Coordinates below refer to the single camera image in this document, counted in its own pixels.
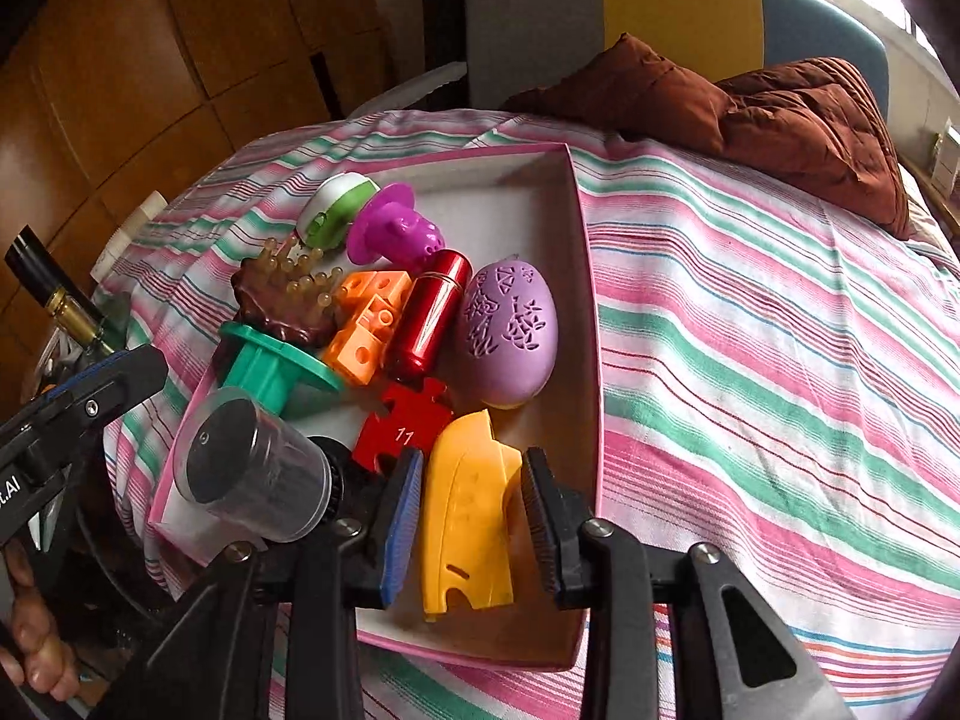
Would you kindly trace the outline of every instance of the bed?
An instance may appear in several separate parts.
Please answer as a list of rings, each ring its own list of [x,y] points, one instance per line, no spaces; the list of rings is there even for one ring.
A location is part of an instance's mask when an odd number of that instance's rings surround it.
[[[130,342],[155,343],[171,376],[104,447],[152,576],[179,594],[193,570],[146,514],[236,309],[240,259],[289,232],[347,165],[558,141],[576,167],[599,307],[603,516],[671,549],[718,544],[859,717],[909,716],[960,632],[956,261],[745,167],[549,119],[400,111],[280,133],[145,228],[102,290],[131,293]],[[669,631],[656,622],[670,718]],[[365,648],[365,709],[575,717],[583,656],[536,674]],[[281,716],[282,656],[275,669]]]

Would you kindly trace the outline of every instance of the magenta hat-shaped toy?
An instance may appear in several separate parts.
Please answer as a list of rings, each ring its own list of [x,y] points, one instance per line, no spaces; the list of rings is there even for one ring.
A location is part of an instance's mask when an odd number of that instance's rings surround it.
[[[440,228],[414,210],[410,184],[390,184],[378,191],[347,233],[347,257],[354,265],[385,257],[410,274],[419,274],[427,258],[442,248]]]

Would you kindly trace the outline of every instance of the red metallic bottle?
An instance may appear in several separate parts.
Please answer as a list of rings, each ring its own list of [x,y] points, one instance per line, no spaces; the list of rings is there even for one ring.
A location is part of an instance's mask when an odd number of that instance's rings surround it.
[[[383,368],[388,376],[417,382],[432,370],[471,275],[469,260],[459,251],[442,248],[427,260],[387,346]]]

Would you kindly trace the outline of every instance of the yellow headboard panel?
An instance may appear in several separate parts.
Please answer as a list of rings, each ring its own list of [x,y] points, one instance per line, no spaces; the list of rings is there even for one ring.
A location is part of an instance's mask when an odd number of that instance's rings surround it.
[[[760,0],[603,0],[604,47],[630,32],[711,81],[763,67]]]

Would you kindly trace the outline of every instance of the metal bolt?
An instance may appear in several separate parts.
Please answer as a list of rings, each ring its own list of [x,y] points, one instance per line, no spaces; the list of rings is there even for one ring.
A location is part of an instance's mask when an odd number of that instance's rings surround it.
[[[694,544],[690,551],[693,552],[693,557],[700,562],[707,562],[713,565],[720,560],[720,550],[707,541]]]
[[[587,520],[580,527],[584,529],[584,533],[594,538],[606,538],[613,533],[613,525],[606,519],[600,519],[599,517]]]
[[[234,541],[224,548],[224,555],[230,562],[243,562],[253,555],[253,545],[249,541]]]
[[[338,519],[333,523],[333,532],[341,538],[353,538],[359,536],[363,530],[363,525],[355,519]]]

